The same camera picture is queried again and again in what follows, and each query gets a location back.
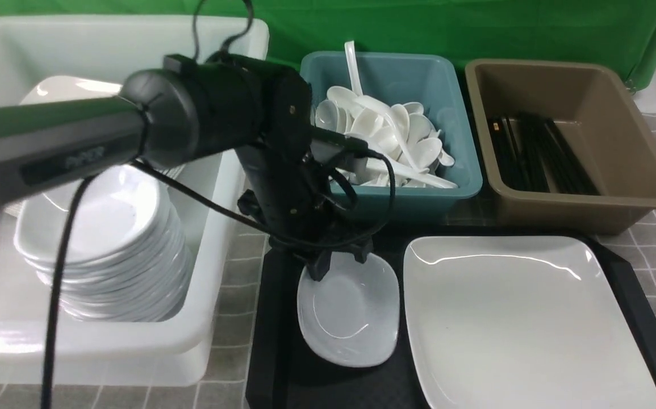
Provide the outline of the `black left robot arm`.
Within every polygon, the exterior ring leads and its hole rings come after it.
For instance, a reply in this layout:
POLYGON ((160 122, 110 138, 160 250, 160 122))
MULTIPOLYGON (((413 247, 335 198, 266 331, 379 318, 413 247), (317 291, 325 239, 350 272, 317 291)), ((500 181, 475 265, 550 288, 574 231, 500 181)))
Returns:
POLYGON ((126 78, 112 97, 0 108, 0 218, 11 202, 133 160, 157 170, 233 150, 254 191, 240 202, 316 280, 328 252, 365 262, 375 230, 359 232, 330 194, 336 168, 366 165, 367 143, 310 120, 311 86, 292 67, 225 51, 198 64, 126 78))

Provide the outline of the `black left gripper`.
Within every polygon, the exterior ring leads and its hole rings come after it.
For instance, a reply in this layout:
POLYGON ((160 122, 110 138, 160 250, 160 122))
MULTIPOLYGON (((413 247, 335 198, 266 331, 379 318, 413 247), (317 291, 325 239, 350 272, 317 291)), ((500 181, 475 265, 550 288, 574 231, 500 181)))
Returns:
POLYGON ((246 128, 235 133, 235 151, 262 212, 258 219, 274 238, 305 249, 308 274, 320 282, 331 267, 332 251, 366 262, 374 244, 370 233, 357 232, 339 212, 328 180, 335 168, 312 157, 309 131, 246 128))

